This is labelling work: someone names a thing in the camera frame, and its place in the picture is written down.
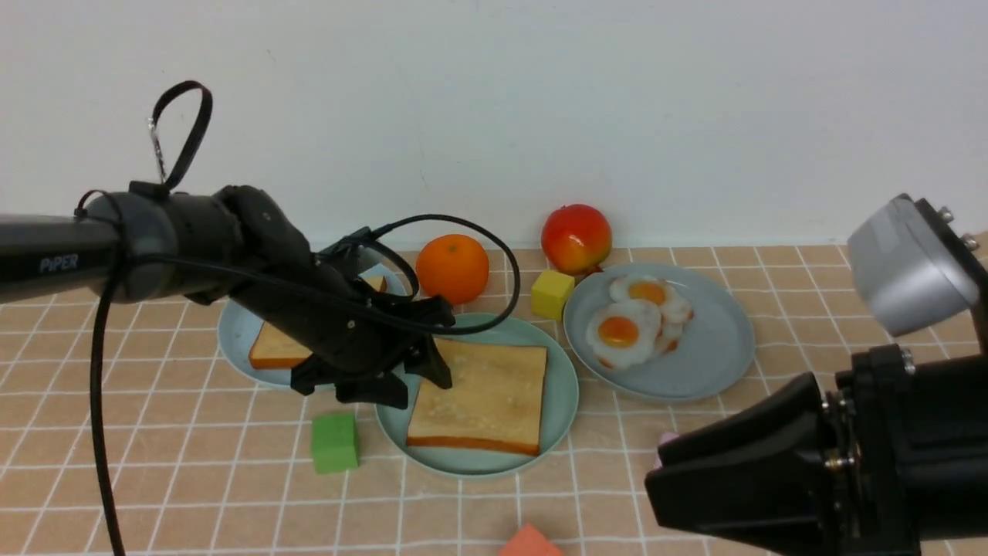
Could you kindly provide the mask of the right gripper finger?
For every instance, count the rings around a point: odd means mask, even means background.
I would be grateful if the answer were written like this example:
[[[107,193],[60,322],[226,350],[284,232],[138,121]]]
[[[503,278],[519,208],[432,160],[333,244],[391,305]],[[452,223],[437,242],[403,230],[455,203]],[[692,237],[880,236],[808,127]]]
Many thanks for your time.
[[[658,447],[645,477],[657,524],[781,555],[831,552],[822,398],[811,373]]]

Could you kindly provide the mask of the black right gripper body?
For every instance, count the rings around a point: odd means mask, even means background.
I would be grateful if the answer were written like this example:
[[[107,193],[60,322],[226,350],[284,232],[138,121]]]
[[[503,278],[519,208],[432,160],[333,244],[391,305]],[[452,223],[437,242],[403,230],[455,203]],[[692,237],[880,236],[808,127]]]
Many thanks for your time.
[[[896,344],[857,353],[827,395],[840,555],[919,555],[984,537],[986,356],[917,364]]]

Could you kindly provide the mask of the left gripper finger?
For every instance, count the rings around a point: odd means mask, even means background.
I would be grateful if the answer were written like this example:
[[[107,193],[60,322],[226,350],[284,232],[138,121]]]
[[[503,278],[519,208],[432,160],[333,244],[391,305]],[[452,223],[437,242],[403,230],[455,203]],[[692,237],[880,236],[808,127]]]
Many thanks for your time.
[[[435,387],[452,387],[451,370],[433,337],[417,339],[410,345],[404,357],[404,370],[406,374],[426,379]]]
[[[332,386],[341,404],[356,402],[383,405],[393,409],[408,408],[408,387],[391,371],[351,374],[325,362],[320,357],[307,357],[292,368],[290,388],[301,395],[312,395],[321,386]]]

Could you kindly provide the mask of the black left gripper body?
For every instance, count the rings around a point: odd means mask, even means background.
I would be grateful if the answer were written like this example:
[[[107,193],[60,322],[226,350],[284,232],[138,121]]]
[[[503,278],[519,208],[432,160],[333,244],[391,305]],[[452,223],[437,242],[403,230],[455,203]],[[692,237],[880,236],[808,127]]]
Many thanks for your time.
[[[321,263],[306,237],[262,190],[227,186],[216,294],[235,300],[346,373],[392,371],[411,344],[454,324],[442,298],[385,300],[357,276]]]

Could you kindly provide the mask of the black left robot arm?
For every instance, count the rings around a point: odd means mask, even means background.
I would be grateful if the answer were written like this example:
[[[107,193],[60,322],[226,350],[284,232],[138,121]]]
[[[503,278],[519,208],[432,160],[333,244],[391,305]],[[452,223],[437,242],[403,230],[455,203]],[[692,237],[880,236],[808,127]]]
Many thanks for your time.
[[[455,323],[451,305],[375,293],[348,247],[315,253],[258,188],[98,193],[71,217],[3,215],[3,302],[82,288],[102,295],[109,283],[110,299],[127,305],[233,300],[308,351],[289,367],[301,395],[330,385],[340,402],[405,409],[396,368],[454,384],[433,338]]]

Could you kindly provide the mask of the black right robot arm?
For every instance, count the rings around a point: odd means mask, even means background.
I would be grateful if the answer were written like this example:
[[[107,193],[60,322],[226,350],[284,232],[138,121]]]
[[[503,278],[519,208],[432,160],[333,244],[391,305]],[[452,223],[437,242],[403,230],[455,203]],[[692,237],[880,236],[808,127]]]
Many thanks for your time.
[[[849,237],[854,288],[892,337],[969,312],[981,351],[918,363],[855,353],[822,393],[811,373],[664,442],[645,490],[660,527],[780,555],[918,555],[986,535],[986,269],[948,208],[893,198]]]

